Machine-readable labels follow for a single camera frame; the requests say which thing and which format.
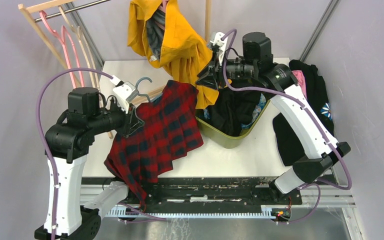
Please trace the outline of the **beige wooden hanger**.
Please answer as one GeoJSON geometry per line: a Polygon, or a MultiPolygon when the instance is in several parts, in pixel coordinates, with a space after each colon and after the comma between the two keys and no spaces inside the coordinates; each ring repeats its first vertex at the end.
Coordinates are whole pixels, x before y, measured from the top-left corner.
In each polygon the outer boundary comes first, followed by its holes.
{"type": "MultiPolygon", "coordinates": [[[[79,42],[79,45],[80,45],[80,48],[81,48],[82,54],[84,56],[87,67],[91,68],[91,69],[96,69],[95,60],[94,60],[94,57],[93,57],[93,54],[91,51],[91,47],[89,46],[89,43],[86,39],[86,35],[85,35],[84,30],[82,29],[82,27],[80,25],[75,26],[74,24],[72,24],[72,22],[70,22],[67,15],[64,13],[64,10],[61,7],[59,8],[59,10],[60,10],[61,16],[63,17],[64,21],[66,22],[66,24],[70,27],[71,31],[77,37],[77,40],[79,42]]],[[[77,67],[80,67],[80,62],[78,61],[78,54],[76,52],[77,50],[75,49],[74,46],[72,48],[73,48],[73,52],[75,54],[77,67]]],[[[98,74],[90,72],[89,77],[90,77],[90,81],[91,81],[92,86],[94,88],[97,88],[98,90],[100,90],[98,74]]]]}

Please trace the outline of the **pink plastic hanger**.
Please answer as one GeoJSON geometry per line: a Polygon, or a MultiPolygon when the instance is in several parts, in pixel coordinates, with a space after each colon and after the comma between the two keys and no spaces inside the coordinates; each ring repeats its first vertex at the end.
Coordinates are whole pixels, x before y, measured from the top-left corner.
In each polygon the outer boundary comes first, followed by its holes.
{"type": "MultiPolygon", "coordinates": [[[[65,63],[67,65],[67,68],[68,69],[72,68],[72,62],[71,62],[71,58],[69,55],[68,47],[71,47],[71,49],[72,49],[75,63],[77,65],[77,67],[80,67],[80,61],[79,61],[76,46],[74,44],[74,41],[73,41],[69,31],[66,28],[66,26],[63,24],[60,27],[60,31],[57,32],[56,29],[53,29],[50,26],[50,24],[47,20],[48,15],[44,10],[40,10],[39,15],[40,15],[40,19],[44,23],[46,29],[59,41],[59,43],[62,47],[62,50],[63,50],[64,59],[65,59],[65,63]]],[[[72,83],[72,86],[74,89],[77,87],[84,87],[85,86],[83,73],[81,71],[79,71],[78,74],[79,74],[79,80],[76,79],[74,72],[69,73],[71,83],[72,83]]]]}

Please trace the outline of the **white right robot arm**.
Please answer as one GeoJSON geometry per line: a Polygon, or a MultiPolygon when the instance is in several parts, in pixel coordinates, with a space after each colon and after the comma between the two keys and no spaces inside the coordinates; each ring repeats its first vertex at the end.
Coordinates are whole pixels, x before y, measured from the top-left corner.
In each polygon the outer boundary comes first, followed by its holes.
{"type": "Polygon", "coordinates": [[[322,124],[305,98],[297,78],[283,63],[274,62],[271,40],[263,32],[250,32],[242,38],[243,55],[228,60],[237,31],[216,32],[208,42],[211,60],[198,74],[197,84],[220,90],[234,82],[253,81],[242,91],[259,91],[283,115],[298,137],[304,157],[269,184],[269,199],[282,204],[293,190],[303,189],[321,180],[321,175],[336,163],[344,164],[351,150],[339,142],[322,124]]]}

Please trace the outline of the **red plaid skirt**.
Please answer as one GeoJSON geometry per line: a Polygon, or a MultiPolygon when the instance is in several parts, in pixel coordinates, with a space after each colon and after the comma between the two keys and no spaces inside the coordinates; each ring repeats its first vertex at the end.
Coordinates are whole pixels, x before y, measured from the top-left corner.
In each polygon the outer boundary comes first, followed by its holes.
{"type": "Polygon", "coordinates": [[[131,136],[116,134],[105,167],[121,179],[144,207],[146,183],[173,170],[173,161],[204,143],[195,117],[198,90],[189,83],[169,80],[154,102],[142,103],[137,116],[144,125],[131,136]]]}

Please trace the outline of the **grey blue plastic hanger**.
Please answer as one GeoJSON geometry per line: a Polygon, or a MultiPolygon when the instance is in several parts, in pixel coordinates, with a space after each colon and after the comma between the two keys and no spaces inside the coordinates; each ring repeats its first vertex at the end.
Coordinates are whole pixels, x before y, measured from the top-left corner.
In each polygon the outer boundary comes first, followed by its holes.
{"type": "Polygon", "coordinates": [[[144,76],[144,77],[141,77],[139,78],[135,84],[129,82],[129,81],[126,81],[124,84],[126,85],[127,89],[129,90],[129,93],[128,93],[128,96],[127,96],[127,102],[129,103],[132,103],[133,100],[136,98],[136,97],[143,97],[145,98],[148,102],[151,102],[151,98],[149,96],[149,94],[145,93],[144,91],[142,91],[140,89],[140,85],[143,81],[148,81],[149,83],[152,83],[153,80],[148,77],[148,76],[144,76]]]}

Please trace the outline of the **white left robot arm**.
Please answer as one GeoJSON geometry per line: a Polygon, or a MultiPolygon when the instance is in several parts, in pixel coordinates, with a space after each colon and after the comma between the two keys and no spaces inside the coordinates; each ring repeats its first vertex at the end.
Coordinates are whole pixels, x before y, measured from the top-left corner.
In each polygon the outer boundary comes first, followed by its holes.
{"type": "Polygon", "coordinates": [[[114,181],[81,204],[82,175],[95,137],[111,131],[129,137],[144,125],[134,105],[123,108],[119,99],[113,98],[110,109],[105,109],[100,96],[93,87],[75,88],[68,94],[68,108],[56,124],[40,132],[48,158],[50,190],[45,223],[34,232],[37,240],[92,240],[118,202],[136,200],[135,187],[114,181]]]}

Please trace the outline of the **olive green plastic basket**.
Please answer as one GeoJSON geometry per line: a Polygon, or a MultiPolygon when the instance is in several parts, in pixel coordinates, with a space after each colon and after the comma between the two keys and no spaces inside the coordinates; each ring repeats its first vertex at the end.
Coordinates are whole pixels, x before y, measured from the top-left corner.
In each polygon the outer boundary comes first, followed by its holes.
{"type": "Polygon", "coordinates": [[[261,95],[252,113],[247,114],[251,110],[248,107],[251,104],[249,101],[233,106],[226,100],[226,104],[222,106],[223,111],[216,111],[216,106],[211,105],[206,109],[198,109],[195,116],[204,136],[226,149],[233,149],[251,133],[268,103],[261,95]]]}

